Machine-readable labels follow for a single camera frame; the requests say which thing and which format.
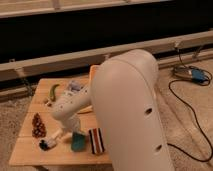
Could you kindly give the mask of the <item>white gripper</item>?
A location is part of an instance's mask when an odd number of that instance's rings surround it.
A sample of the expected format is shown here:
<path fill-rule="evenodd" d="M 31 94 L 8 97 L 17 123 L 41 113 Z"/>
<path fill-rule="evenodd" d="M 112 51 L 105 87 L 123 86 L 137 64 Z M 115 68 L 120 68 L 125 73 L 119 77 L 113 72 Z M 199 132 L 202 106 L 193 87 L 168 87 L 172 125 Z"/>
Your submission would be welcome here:
<path fill-rule="evenodd" d="M 72 116 L 70 118 L 65 118 L 60 121 L 61 124 L 61 133 L 60 136 L 63 137 L 67 133 L 81 131 L 81 122 L 78 116 Z"/>

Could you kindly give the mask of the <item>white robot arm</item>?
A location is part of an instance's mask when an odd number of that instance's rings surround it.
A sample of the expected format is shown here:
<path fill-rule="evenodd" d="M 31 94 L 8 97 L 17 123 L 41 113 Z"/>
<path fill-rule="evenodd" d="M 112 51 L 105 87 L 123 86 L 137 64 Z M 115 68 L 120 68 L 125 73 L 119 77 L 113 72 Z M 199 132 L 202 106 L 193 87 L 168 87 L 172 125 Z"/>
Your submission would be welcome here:
<path fill-rule="evenodd" d="M 157 76 L 150 52 L 117 55 L 104 61 L 79 92 L 64 92 L 52 117 L 68 129 L 74 114 L 92 106 L 114 171 L 174 171 L 157 107 Z"/>

